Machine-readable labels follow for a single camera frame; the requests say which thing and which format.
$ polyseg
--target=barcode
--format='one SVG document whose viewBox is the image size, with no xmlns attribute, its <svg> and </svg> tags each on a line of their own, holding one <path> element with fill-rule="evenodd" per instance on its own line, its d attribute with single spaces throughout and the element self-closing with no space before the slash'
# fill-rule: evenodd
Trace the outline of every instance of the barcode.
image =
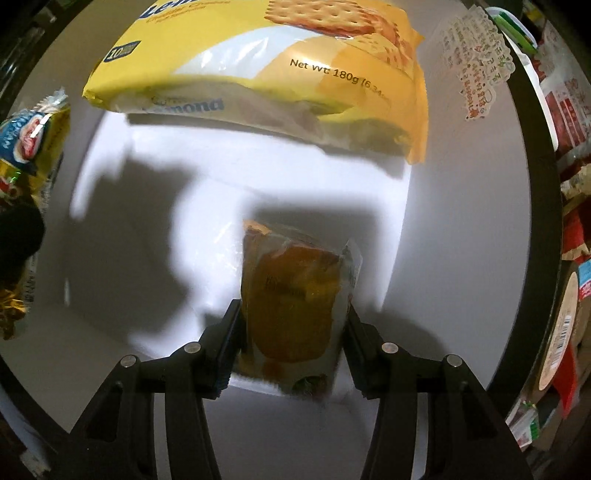
<svg viewBox="0 0 591 480">
<path fill-rule="evenodd" d="M 22 287 L 22 300 L 27 306 L 32 305 L 35 300 L 35 275 L 31 272 Z"/>
<path fill-rule="evenodd" d="M 569 334 L 570 330 L 570 322 L 572 320 L 571 315 L 566 315 L 564 317 L 564 323 L 562 325 L 562 330 L 560 331 L 560 336 L 556 339 L 554 343 L 554 354 L 552 355 L 552 362 L 550 364 L 550 368 L 554 369 L 557 368 L 562 360 L 562 353 L 564 351 L 564 347 L 567 344 L 566 336 Z"/>
</svg>

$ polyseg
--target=metal screw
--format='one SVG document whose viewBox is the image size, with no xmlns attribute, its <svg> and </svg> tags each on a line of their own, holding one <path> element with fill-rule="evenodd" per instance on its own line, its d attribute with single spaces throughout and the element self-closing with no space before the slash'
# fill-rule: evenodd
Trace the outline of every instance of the metal screw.
<svg viewBox="0 0 591 480">
<path fill-rule="evenodd" d="M 136 361 L 136 357 L 135 355 L 125 355 L 122 359 L 121 362 L 119 362 L 121 364 L 122 367 L 125 368 L 129 368 L 135 365 L 135 361 Z"/>
<path fill-rule="evenodd" d="M 459 367 L 464 362 L 457 355 L 448 355 L 447 356 L 447 363 L 450 364 L 452 367 Z"/>
<path fill-rule="evenodd" d="M 382 350 L 386 353 L 396 353 L 398 352 L 398 345 L 392 342 L 382 343 Z"/>
<path fill-rule="evenodd" d="M 201 350 L 201 345 L 199 342 L 189 342 L 183 348 L 187 353 L 197 353 L 199 350 Z"/>
</svg>

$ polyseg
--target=printed label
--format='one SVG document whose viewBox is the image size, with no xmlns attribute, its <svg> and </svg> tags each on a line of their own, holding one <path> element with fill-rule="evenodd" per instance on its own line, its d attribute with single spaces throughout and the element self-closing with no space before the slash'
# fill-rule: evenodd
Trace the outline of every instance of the printed label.
<svg viewBox="0 0 591 480">
<path fill-rule="evenodd" d="M 7 210 L 22 195 L 13 178 L 0 177 L 0 213 Z"/>
<path fill-rule="evenodd" d="M 0 158 L 13 167 L 37 175 L 35 155 L 43 143 L 43 131 L 51 115 L 26 111 L 6 120 L 0 126 Z"/>
<path fill-rule="evenodd" d="M 107 62 L 110 62 L 113 60 L 122 59 L 123 57 L 130 55 L 135 50 L 135 48 L 139 45 L 140 42 L 141 42 L 141 40 L 137 40 L 137 41 L 126 43 L 125 45 L 119 45 L 119 46 L 113 47 L 103 61 L 105 63 L 107 63 Z"/>
<path fill-rule="evenodd" d="M 139 17 L 140 18 L 149 18 L 153 15 L 158 15 L 164 12 L 165 10 L 178 7 L 179 5 L 183 4 L 190 4 L 192 2 L 196 2 L 197 0 L 177 0 L 176 2 L 166 2 L 163 5 L 158 6 L 158 4 L 152 5 L 149 7 L 144 13 L 142 13 Z"/>
<path fill-rule="evenodd" d="M 579 265 L 579 300 L 591 296 L 591 260 Z"/>
<path fill-rule="evenodd" d="M 515 71 L 503 35 L 481 7 L 471 7 L 444 31 L 443 57 L 462 82 L 466 120 L 488 115 L 496 99 L 495 85 Z"/>
<path fill-rule="evenodd" d="M 366 88 L 369 92 L 376 94 L 383 100 L 386 100 L 388 103 L 390 103 L 390 100 L 382 93 L 382 90 L 378 89 L 375 85 L 373 85 L 370 80 L 364 77 L 355 76 L 351 72 L 339 69 L 331 69 L 321 65 L 314 65 L 313 63 L 303 62 L 298 59 L 291 59 L 290 67 L 296 67 L 299 69 L 309 69 L 312 72 L 323 73 L 324 75 L 332 74 L 333 77 L 336 77 L 340 80 L 344 80 L 346 82 L 351 82 L 353 85 L 359 84 L 360 87 Z"/>
<path fill-rule="evenodd" d="M 562 305 L 558 311 L 558 319 L 552 333 L 550 347 L 544 359 L 544 365 L 538 384 L 539 390 L 544 390 L 556 374 L 560 362 L 564 356 L 566 346 L 570 342 L 570 335 L 573 332 L 574 316 L 577 311 L 579 284 L 575 272 L 569 278 L 564 291 Z"/>
<path fill-rule="evenodd" d="M 203 100 L 189 103 L 177 103 L 174 99 L 152 98 L 154 106 L 144 109 L 148 113 L 167 113 L 169 115 L 194 115 L 197 113 L 215 112 L 223 110 L 223 99 Z"/>
</svg>

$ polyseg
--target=red package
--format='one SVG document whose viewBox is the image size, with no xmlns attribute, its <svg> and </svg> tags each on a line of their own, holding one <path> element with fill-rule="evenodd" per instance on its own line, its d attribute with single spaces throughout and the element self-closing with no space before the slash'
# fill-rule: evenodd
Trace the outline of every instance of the red package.
<svg viewBox="0 0 591 480">
<path fill-rule="evenodd" d="M 552 385 L 560 395 L 564 419 L 569 416 L 570 410 L 573 408 L 577 384 L 577 365 L 574 360 L 573 348 L 569 343 L 552 380 Z"/>
<path fill-rule="evenodd" d="M 557 167 L 565 181 L 591 163 L 591 84 L 550 22 L 533 65 L 556 128 Z"/>
</svg>

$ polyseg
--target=food packaging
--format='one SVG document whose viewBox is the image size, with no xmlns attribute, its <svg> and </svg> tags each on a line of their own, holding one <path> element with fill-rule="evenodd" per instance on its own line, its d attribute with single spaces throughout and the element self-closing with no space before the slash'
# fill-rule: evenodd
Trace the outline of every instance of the food packaging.
<svg viewBox="0 0 591 480">
<path fill-rule="evenodd" d="M 519 448 L 524 448 L 537 439 L 540 436 L 540 421 L 535 405 L 521 401 L 509 428 Z"/>
<path fill-rule="evenodd" d="M 326 396 L 361 266 L 357 247 L 349 241 L 338 253 L 295 229 L 249 222 L 243 251 L 239 373 L 286 394 Z"/>
<path fill-rule="evenodd" d="M 44 233 L 42 214 L 70 129 L 64 90 L 0 125 L 0 332 L 14 336 L 14 322 L 33 301 L 35 258 Z"/>
<path fill-rule="evenodd" d="M 379 0 L 158 0 L 83 96 L 115 112 L 250 125 L 424 160 L 428 108 L 406 13 Z"/>
<path fill-rule="evenodd" d="M 591 84 L 552 23 L 547 21 L 533 65 L 558 135 L 562 181 L 591 159 Z"/>
</svg>

